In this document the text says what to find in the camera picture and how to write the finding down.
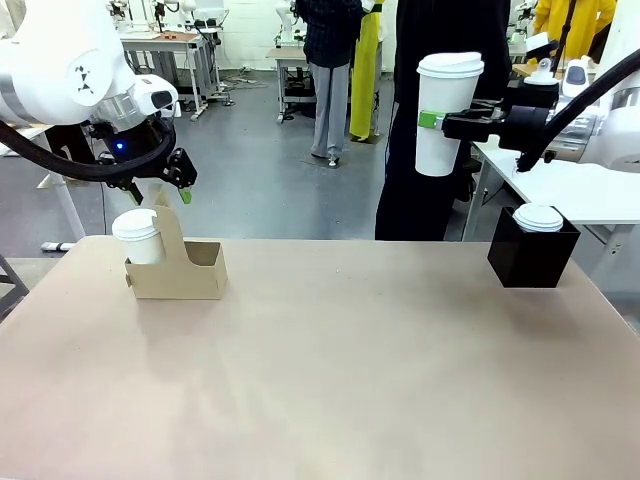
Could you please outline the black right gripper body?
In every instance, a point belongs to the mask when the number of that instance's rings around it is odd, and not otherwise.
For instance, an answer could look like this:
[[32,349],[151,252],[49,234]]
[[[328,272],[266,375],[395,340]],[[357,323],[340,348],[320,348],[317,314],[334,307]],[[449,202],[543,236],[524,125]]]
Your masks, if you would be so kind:
[[549,85],[510,82],[501,104],[505,116],[498,132],[499,147],[529,151],[542,134],[558,99],[558,82]]

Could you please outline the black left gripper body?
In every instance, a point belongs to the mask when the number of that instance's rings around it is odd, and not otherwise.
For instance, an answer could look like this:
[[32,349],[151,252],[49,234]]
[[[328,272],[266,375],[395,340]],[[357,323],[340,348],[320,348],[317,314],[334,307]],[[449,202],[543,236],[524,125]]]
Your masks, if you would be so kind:
[[110,186],[130,190],[135,179],[158,179],[179,190],[195,184],[197,170],[186,150],[177,146],[175,127],[167,118],[149,117],[122,132],[106,123],[97,124],[92,137],[101,140],[109,152],[99,156],[97,163],[109,171],[101,181]]

